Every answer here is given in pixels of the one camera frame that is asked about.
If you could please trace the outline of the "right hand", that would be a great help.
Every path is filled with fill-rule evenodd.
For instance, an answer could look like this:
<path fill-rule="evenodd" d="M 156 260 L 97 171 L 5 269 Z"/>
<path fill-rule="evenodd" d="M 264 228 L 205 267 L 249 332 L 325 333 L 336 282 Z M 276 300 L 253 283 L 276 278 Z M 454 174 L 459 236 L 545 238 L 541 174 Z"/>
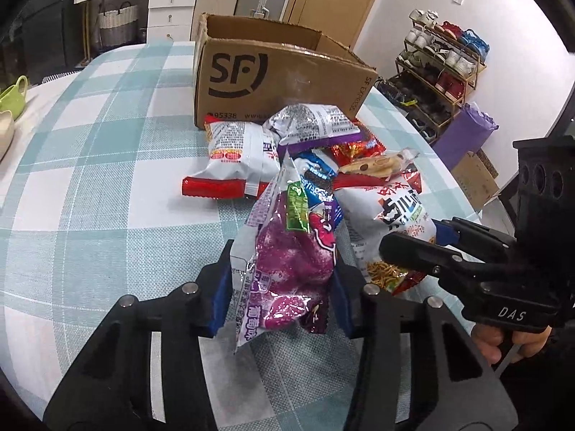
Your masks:
<path fill-rule="evenodd" d="M 552 332 L 553 328 L 548 326 L 545 331 L 539 334 L 525 332 L 505 334 L 499 328 L 475 324 L 471 338 L 487 362 L 494 365 L 499 363 L 508 353 L 511 343 L 518 346 L 518 350 L 512 356 L 512 363 L 534 356 L 545 346 Z"/>

